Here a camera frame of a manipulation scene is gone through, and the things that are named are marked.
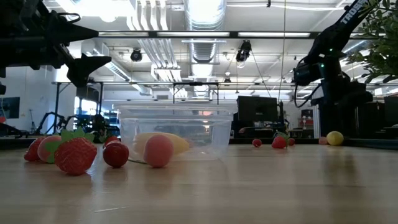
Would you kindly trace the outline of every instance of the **plastic bin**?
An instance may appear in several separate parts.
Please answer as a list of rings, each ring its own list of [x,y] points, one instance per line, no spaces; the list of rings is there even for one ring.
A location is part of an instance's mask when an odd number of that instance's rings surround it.
[[[135,160],[143,160],[145,143],[152,136],[145,133],[173,134],[169,136],[175,140],[174,161],[217,159],[228,147],[231,121],[237,112],[237,108],[221,105],[123,104],[115,108],[121,140]],[[177,154],[180,145],[186,147]]]

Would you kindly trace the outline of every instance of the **monitor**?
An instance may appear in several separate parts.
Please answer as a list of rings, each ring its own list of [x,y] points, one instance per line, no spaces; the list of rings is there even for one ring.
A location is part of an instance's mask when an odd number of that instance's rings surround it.
[[[398,97],[384,97],[384,115],[387,125],[398,124]]]
[[[277,98],[239,96],[238,115],[240,121],[277,121]]]

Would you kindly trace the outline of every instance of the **table surface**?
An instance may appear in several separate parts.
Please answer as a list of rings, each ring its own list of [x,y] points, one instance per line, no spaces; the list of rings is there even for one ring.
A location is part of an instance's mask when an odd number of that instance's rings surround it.
[[[230,146],[165,169],[97,155],[88,173],[0,151],[1,223],[397,223],[398,153],[353,147]]]

